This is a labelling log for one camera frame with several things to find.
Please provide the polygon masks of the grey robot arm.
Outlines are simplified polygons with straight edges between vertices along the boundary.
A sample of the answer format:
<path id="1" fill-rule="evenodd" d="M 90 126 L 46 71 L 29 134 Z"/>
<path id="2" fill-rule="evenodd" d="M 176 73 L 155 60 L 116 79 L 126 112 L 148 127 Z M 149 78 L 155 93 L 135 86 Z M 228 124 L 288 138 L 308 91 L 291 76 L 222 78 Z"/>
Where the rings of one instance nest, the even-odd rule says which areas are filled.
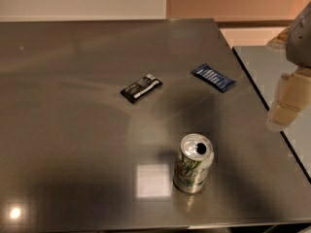
<path id="1" fill-rule="evenodd" d="M 266 120 L 267 128 L 274 132 L 286 129 L 311 103 L 311 2 L 290 25 L 285 51 L 297 68 L 277 82 Z"/>

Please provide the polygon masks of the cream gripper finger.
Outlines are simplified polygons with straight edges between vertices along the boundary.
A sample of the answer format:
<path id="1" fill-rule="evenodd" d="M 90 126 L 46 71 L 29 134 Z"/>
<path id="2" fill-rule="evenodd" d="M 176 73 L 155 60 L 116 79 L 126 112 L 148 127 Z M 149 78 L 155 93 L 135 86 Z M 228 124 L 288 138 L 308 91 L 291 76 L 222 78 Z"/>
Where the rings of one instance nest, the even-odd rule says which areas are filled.
<path id="1" fill-rule="evenodd" d="M 311 69 L 298 67 L 283 74 L 275 89 L 274 100 L 267 113 L 266 126 L 280 132 L 290 126 L 311 103 Z"/>

